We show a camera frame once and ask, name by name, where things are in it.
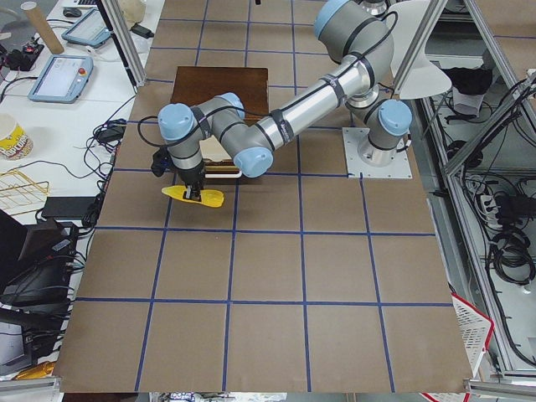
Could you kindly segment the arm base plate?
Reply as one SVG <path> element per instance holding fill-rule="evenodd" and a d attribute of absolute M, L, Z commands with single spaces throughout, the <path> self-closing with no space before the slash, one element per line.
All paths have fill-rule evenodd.
<path fill-rule="evenodd" d="M 349 178 L 412 179 L 407 151 L 400 138 L 397 146 L 379 150 L 369 142 L 369 129 L 343 128 L 343 145 Z"/>

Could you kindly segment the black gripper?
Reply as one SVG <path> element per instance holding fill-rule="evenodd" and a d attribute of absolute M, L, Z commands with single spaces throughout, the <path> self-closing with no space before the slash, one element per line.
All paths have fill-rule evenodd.
<path fill-rule="evenodd" d="M 183 192 L 184 199 L 191 199 L 195 202 L 202 202 L 202 190 L 205 184 L 205 164 L 200 162 L 195 167 L 183 169 L 176 167 L 175 171 L 186 185 Z"/>

